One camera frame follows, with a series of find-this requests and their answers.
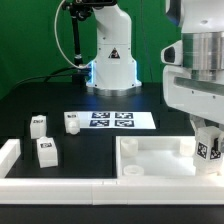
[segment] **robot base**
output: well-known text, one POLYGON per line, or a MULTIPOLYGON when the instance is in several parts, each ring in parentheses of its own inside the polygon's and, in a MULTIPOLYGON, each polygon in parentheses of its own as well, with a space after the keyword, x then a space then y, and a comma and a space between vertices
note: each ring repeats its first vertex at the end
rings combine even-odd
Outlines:
POLYGON ((87 86, 87 92, 94 93, 101 96, 112 96, 112 97, 119 97, 119 96, 128 96, 133 95, 141 92, 141 86, 135 86, 130 89, 99 89, 96 87, 89 87, 87 86))

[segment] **white paper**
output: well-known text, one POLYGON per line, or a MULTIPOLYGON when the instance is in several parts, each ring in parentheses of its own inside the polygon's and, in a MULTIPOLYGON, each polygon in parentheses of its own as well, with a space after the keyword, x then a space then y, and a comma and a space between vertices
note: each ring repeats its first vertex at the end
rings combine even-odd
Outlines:
POLYGON ((80 128, 156 129, 150 112, 77 112, 80 128))

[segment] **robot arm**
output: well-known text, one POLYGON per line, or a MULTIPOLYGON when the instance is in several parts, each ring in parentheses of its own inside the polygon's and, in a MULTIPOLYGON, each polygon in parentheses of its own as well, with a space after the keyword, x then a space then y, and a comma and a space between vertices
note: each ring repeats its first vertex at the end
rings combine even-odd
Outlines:
POLYGON ((224 151, 223 130, 204 122, 224 124, 223 8, 223 0, 166 1, 182 39, 162 51, 164 97, 168 106, 191 114, 194 164, 203 173, 219 171, 224 151))
POLYGON ((182 26, 184 9, 182 0, 166 0, 166 15, 176 26, 182 26))
POLYGON ((87 90, 106 96, 138 92, 141 82, 131 55, 132 21, 117 0, 74 0, 65 2, 64 8, 72 9, 72 17, 79 21, 94 12, 97 21, 97 55, 91 62, 87 90))

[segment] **small white cube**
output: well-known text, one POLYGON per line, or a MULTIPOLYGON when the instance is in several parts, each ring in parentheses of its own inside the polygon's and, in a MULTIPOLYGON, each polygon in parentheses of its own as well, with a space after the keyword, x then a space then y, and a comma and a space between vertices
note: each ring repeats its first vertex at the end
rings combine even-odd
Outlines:
POLYGON ((221 131, 216 127, 199 128, 196 134, 194 166, 205 174, 216 173, 221 169, 223 154, 214 147, 221 131))
POLYGON ((57 148, 53 138, 42 137, 38 139, 37 154, 41 168, 58 166, 57 148))
POLYGON ((80 132, 80 120, 77 112, 65 112, 64 119, 66 133, 76 135, 80 132))
POLYGON ((30 123, 30 135, 31 139, 38 139, 46 136, 47 133, 47 121, 46 116, 32 117, 30 123))

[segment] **black table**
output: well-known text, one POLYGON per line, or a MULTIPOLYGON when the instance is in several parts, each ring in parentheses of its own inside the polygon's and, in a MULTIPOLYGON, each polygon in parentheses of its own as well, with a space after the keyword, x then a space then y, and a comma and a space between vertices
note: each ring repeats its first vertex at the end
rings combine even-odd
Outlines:
MULTIPOLYGON (((161 84, 144 84, 139 94, 104 97, 70 83, 28 83, 0 101, 0 144, 21 139, 22 154, 7 178, 116 178, 116 136, 192 136, 189 115, 168 108, 161 84), (66 111, 152 112, 155 130, 81 129, 65 133, 66 111), (40 169, 30 139, 32 116, 47 116, 59 166, 40 169)), ((223 223, 223 206, 1 205, 0 223, 223 223)))

